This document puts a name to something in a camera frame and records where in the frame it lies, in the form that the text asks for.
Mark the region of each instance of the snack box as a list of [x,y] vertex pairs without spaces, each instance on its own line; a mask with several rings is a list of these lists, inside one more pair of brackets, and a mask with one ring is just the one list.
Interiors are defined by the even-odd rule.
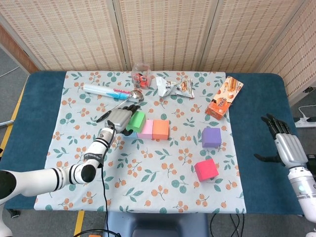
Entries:
[[220,120],[243,87],[243,83],[228,76],[217,94],[207,106],[205,113]]

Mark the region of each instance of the green block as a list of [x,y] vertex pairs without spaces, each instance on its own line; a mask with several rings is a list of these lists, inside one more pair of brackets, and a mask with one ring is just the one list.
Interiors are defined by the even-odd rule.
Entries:
[[142,132],[145,122],[146,122],[145,113],[142,111],[136,111],[136,113],[133,115],[128,125],[126,126],[126,130],[129,131],[133,129],[134,132]]

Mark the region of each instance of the red block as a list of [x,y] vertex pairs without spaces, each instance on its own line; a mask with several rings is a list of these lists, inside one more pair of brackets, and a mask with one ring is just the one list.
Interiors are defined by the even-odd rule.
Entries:
[[200,182],[218,175],[218,171],[213,159],[207,159],[198,162],[195,164],[194,168],[197,172],[197,177]]

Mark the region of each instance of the metal spoon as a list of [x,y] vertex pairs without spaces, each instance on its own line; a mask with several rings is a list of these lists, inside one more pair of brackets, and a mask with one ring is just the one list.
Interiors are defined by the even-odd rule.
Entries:
[[110,113],[112,112],[113,109],[115,109],[118,106],[121,106],[126,101],[128,101],[130,98],[136,99],[138,101],[144,100],[144,96],[139,90],[132,90],[126,100],[124,100],[123,102],[121,102],[120,104],[116,105],[114,108],[112,108],[111,110],[109,110],[105,114],[103,114],[100,118],[98,118],[97,122],[103,121],[105,118],[107,118],[110,115]]

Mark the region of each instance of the yellow floor line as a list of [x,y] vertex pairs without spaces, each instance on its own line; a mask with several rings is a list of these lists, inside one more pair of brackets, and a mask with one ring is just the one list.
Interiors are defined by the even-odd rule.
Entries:
[[82,224],[83,224],[83,217],[84,217],[84,211],[79,211],[74,235],[81,232]]
[[[11,120],[15,120],[16,119],[16,115],[18,113],[18,110],[19,110],[19,107],[20,107],[20,103],[21,103],[21,100],[22,100],[22,97],[23,97],[24,87],[23,87],[22,92],[20,94],[20,98],[18,100],[18,103],[16,104],[15,109],[13,111]],[[0,148],[2,148],[3,150],[5,149],[5,146],[6,146],[7,142],[8,142],[8,140],[9,140],[9,136],[10,136],[10,133],[12,131],[13,126],[14,126],[14,123],[13,123],[13,125],[8,126],[7,129],[6,129],[6,132],[4,134],[3,140],[2,140],[1,145],[0,145]]]

